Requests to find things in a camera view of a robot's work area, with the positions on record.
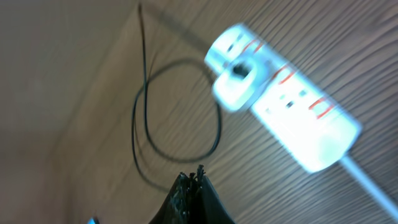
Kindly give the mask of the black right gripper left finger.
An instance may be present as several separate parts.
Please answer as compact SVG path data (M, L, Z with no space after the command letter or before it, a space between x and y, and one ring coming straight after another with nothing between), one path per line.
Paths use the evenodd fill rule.
M179 173L161 208L149 224L187 224L189 221L192 180Z

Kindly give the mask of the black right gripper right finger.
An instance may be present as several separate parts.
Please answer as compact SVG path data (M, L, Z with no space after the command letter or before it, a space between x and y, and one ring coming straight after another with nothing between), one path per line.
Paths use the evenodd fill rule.
M189 179L188 223L235 224L206 175L204 165L200 164Z

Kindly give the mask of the Samsung Galaxy smartphone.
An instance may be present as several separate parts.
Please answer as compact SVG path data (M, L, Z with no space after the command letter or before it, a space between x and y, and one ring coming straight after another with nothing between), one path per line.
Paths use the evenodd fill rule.
M87 224L100 224L99 220L96 217L92 217L89 219Z

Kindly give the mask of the white power strip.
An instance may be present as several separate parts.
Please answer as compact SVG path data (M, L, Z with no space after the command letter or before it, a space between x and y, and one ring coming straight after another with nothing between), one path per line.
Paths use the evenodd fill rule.
M238 57L253 57L271 68L266 89L244 110L249 110L307 172L341 164L397 218L397 204L349 154L361 134L361 123L242 23L226 29L211 44L204 61L217 79Z

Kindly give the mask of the white charger plug adapter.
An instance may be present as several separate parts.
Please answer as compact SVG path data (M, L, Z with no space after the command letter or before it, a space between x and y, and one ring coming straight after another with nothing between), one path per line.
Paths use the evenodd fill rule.
M238 57L215 80L213 96L226 111L244 110L259 98L270 78L271 68L267 62Z

